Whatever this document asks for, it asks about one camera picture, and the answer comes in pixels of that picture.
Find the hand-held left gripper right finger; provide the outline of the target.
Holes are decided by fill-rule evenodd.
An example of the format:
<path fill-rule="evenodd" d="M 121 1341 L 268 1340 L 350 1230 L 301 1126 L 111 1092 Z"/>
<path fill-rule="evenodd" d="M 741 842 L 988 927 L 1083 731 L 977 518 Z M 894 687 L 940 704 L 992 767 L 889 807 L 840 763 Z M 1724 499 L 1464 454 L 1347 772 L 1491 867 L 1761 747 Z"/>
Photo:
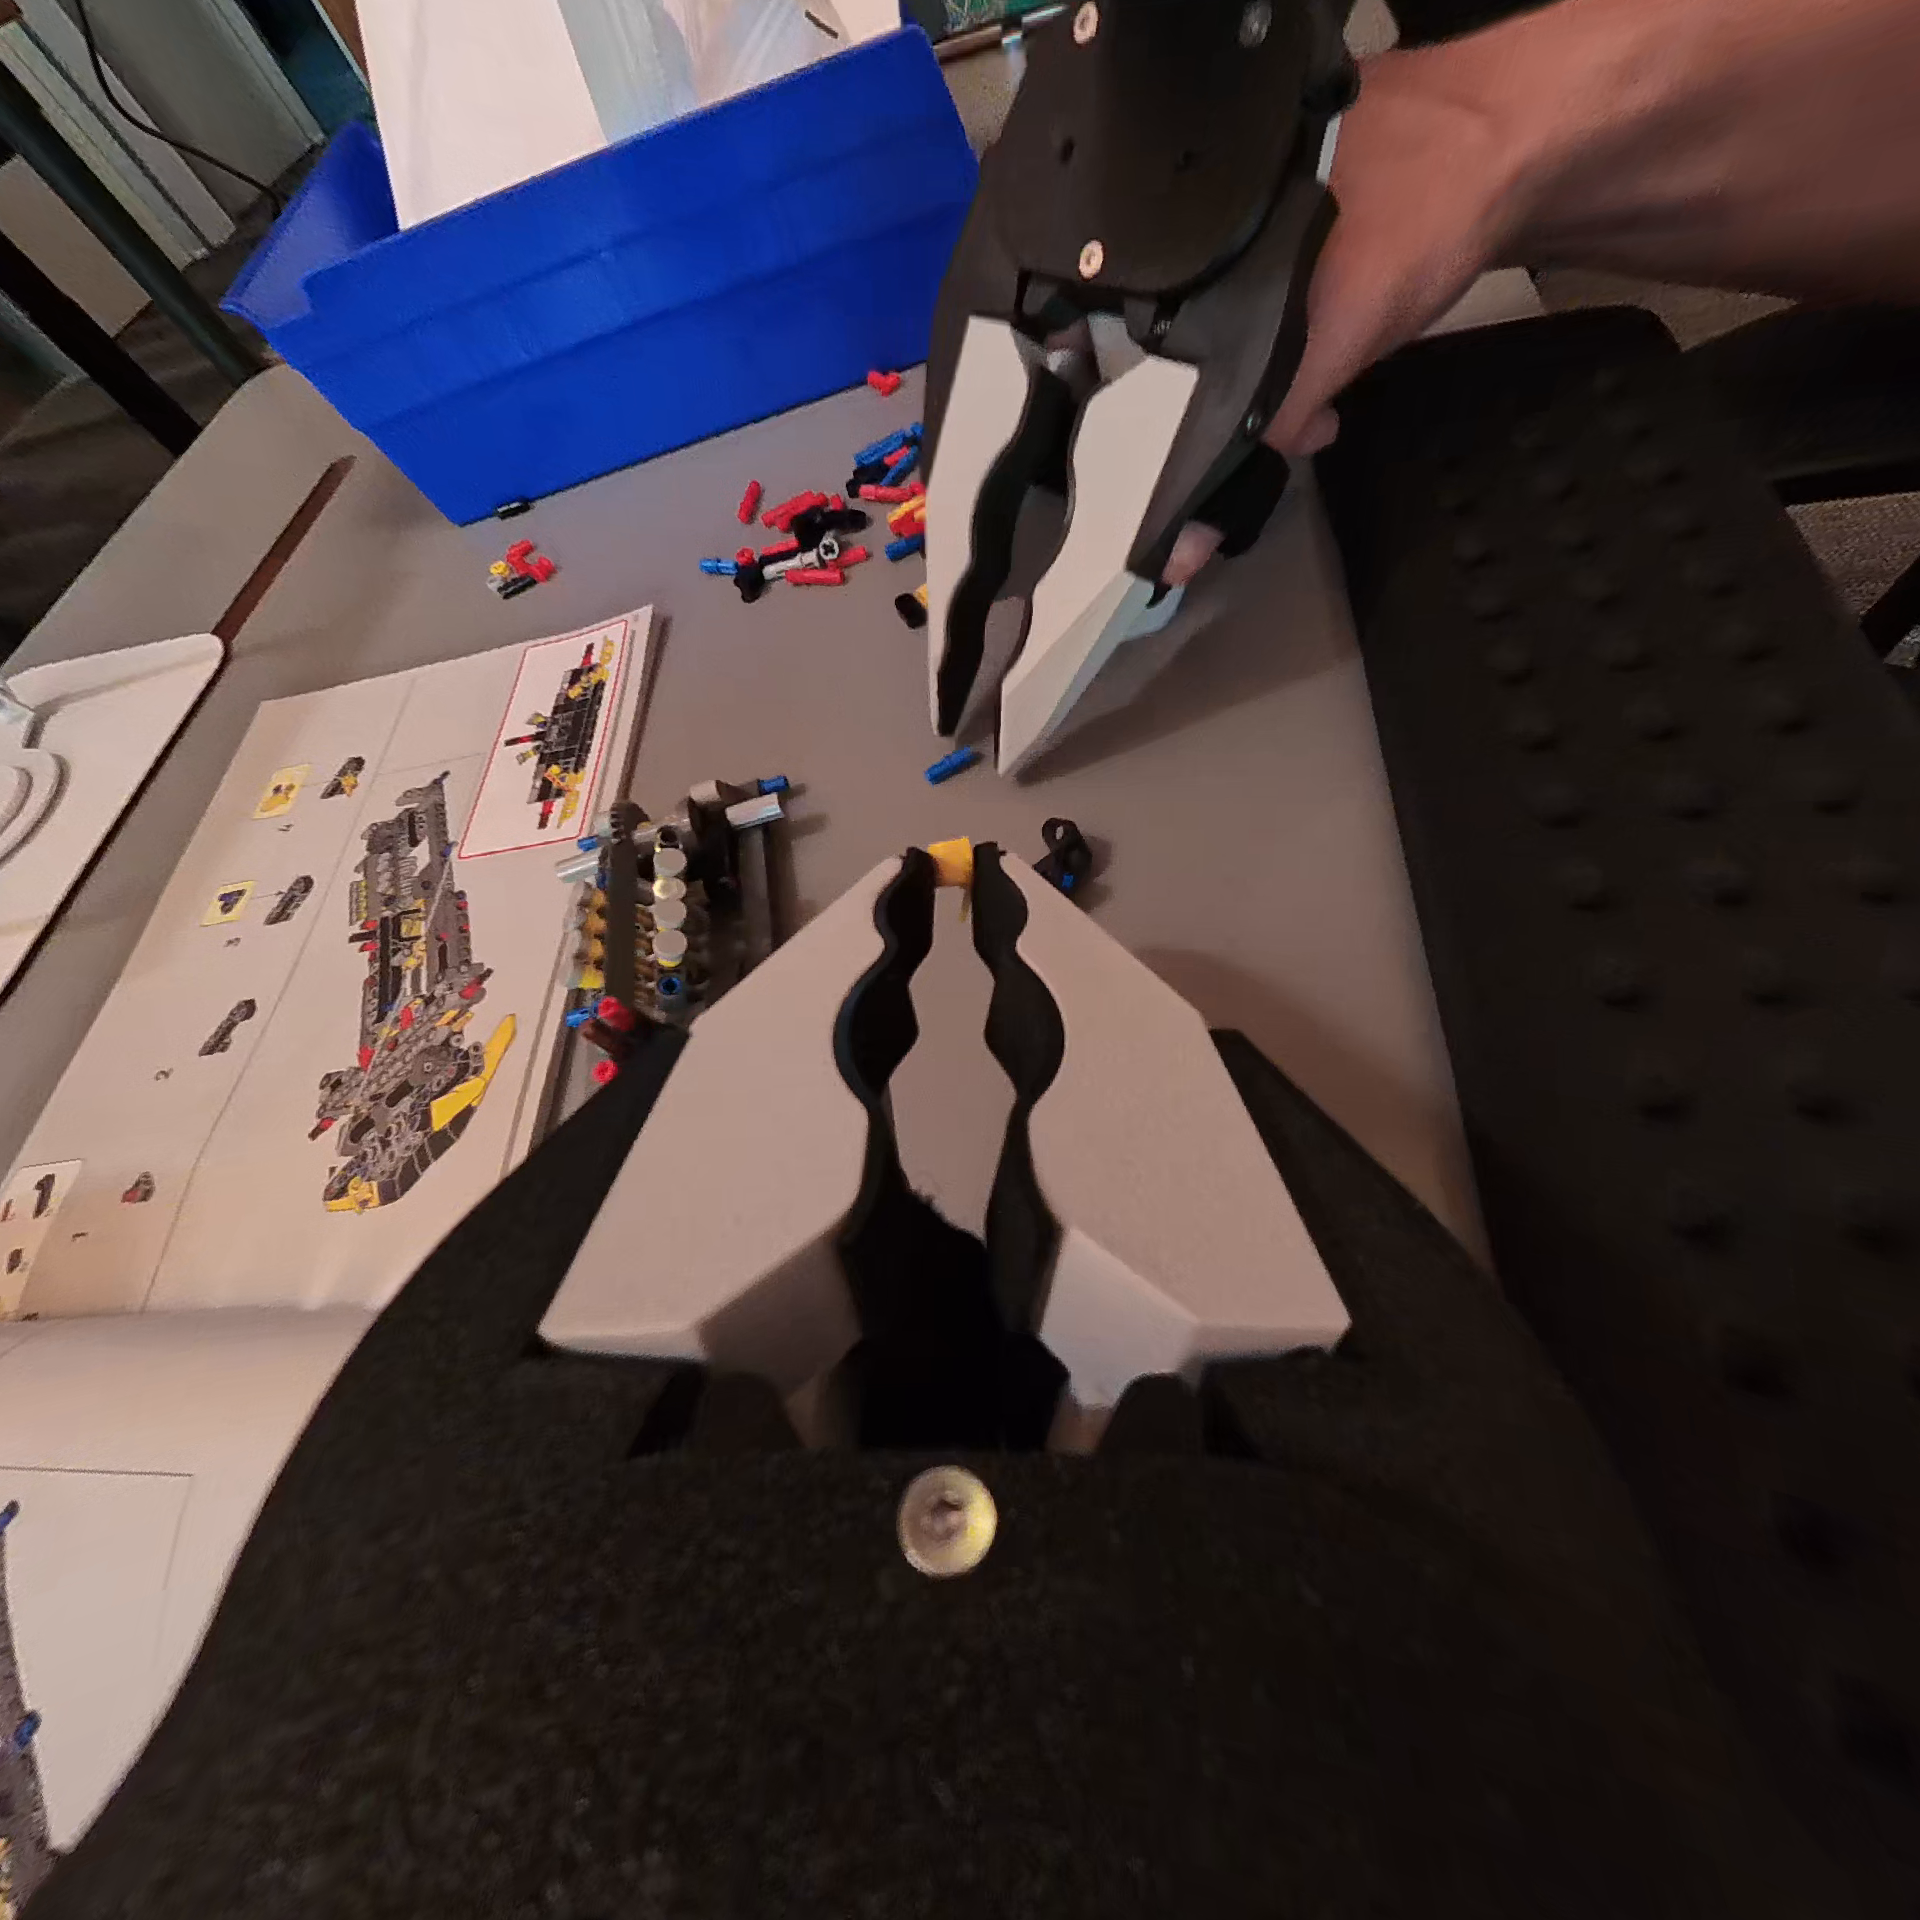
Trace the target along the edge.
<path fill-rule="evenodd" d="M 1020 854 L 977 843 L 972 933 L 1008 1111 L 997 1302 L 1075 1412 L 1150 1376 L 1327 1354 L 1352 1318 L 1207 1022 Z"/>

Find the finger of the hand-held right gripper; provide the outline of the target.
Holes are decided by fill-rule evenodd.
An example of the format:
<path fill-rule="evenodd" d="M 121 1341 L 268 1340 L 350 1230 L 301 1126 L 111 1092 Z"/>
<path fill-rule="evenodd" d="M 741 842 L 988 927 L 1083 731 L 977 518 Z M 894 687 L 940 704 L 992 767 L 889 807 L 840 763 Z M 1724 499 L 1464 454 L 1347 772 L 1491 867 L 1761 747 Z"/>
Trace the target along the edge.
<path fill-rule="evenodd" d="M 1005 320 L 972 317 L 941 418 L 928 418 L 928 708 L 957 736 L 1033 488 L 1064 486 L 1077 392 Z"/>
<path fill-rule="evenodd" d="M 999 683 L 997 767 L 1020 780 L 1148 605 L 1161 565 L 1134 560 L 1197 372 L 1145 356 L 1099 387 L 1070 442 L 1062 542 L 1027 600 Z"/>

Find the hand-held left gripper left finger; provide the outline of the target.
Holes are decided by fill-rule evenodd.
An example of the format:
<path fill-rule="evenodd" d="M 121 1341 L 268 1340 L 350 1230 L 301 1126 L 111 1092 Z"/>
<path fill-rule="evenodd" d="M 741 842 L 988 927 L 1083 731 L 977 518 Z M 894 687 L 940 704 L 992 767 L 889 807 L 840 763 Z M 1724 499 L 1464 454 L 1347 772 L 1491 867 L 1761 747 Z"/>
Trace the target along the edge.
<path fill-rule="evenodd" d="M 785 1397 L 857 1341 L 840 1255 L 897 1173 L 891 1082 L 940 870 L 881 859 L 694 1016 L 539 1335 L 568 1354 L 696 1360 Z"/>

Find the lego car chassis assembly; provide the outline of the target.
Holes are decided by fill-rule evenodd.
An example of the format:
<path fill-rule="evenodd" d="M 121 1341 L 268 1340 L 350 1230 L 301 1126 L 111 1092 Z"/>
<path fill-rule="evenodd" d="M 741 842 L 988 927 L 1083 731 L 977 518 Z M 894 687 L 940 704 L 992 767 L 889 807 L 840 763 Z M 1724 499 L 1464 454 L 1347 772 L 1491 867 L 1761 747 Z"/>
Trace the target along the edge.
<path fill-rule="evenodd" d="M 646 1037 L 685 1028 L 775 954 L 790 799 L 785 774 L 710 780 L 661 816 L 621 799 L 561 863 L 561 1091 L 611 1085 Z"/>

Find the person's right forearm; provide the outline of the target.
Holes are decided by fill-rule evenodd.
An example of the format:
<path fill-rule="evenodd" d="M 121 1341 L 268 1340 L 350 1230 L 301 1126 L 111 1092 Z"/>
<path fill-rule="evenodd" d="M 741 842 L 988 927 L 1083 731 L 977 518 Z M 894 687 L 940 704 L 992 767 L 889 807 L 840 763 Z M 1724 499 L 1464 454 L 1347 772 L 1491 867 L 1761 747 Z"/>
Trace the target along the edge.
<path fill-rule="evenodd" d="M 1477 69 L 1503 266 L 1915 303 L 1915 2 L 1549 5 Z"/>

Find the pile of lego pins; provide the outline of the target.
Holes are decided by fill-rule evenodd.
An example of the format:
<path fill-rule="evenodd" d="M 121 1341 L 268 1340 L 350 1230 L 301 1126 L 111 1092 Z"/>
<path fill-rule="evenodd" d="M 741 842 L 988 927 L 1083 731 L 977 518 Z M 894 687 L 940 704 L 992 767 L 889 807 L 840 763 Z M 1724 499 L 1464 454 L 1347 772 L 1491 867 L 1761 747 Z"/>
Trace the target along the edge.
<path fill-rule="evenodd" d="M 693 562 L 704 582 L 771 605 L 790 591 L 838 591 L 863 572 L 895 573 L 895 608 L 907 627 L 925 616 L 921 565 L 928 550 L 925 426 L 904 375 L 869 372 L 859 388 L 880 418 L 863 422 L 846 456 L 825 462 L 817 483 L 768 484 L 743 477 L 727 515 L 710 518 Z"/>

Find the lego instruction booklet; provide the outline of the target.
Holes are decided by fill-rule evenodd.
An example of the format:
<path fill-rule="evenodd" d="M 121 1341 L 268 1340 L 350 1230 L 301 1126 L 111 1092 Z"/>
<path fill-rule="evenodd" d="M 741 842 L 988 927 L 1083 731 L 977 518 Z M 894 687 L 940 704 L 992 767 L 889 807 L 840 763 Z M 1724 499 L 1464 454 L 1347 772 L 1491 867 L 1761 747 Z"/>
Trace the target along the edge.
<path fill-rule="evenodd" d="M 280 1462 L 555 1102 L 661 615 L 263 704 L 5 1184 L 5 1868 L 166 1714 Z"/>

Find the person's right hand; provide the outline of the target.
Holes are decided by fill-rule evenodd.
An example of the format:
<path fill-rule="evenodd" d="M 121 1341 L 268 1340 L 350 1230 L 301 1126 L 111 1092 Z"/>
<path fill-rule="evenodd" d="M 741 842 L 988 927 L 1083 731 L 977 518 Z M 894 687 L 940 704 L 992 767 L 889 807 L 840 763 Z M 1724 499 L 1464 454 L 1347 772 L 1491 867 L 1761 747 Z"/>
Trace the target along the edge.
<path fill-rule="evenodd" d="M 1336 397 L 1415 340 L 1503 246 L 1510 128 L 1484 37 L 1363 69 L 1329 167 L 1334 221 L 1311 270 L 1301 366 L 1261 447 L 1304 459 L 1336 434 Z"/>

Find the blue plastic bin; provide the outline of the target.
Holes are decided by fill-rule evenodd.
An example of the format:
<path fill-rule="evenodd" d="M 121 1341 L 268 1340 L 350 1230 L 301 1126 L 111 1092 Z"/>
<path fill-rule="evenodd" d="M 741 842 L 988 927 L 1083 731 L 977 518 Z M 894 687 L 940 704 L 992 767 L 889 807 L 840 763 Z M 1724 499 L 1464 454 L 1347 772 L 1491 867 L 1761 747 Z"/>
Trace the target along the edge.
<path fill-rule="evenodd" d="M 900 28 L 412 228 L 347 126 L 224 310 L 470 523 L 924 364 L 973 192 Z"/>

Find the black dimpled foam pad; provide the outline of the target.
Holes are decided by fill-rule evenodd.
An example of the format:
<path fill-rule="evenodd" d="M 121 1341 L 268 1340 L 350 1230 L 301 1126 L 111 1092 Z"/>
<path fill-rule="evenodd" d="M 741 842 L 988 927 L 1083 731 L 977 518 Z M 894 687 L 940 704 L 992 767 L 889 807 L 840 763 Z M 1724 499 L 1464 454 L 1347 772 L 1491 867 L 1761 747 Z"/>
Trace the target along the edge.
<path fill-rule="evenodd" d="M 1915 714 L 1645 310 L 1319 488 L 1496 1276 L 1852 1916 L 1915 1916 Z"/>

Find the white paper bag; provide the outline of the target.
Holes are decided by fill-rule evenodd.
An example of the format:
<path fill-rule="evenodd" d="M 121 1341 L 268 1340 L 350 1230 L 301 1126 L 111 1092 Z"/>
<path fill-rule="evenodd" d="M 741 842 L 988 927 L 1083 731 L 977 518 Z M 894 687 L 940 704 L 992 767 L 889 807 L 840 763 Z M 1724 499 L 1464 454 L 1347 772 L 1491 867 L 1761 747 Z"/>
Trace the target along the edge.
<path fill-rule="evenodd" d="M 400 228 L 843 54 L 897 2 L 356 2 Z"/>

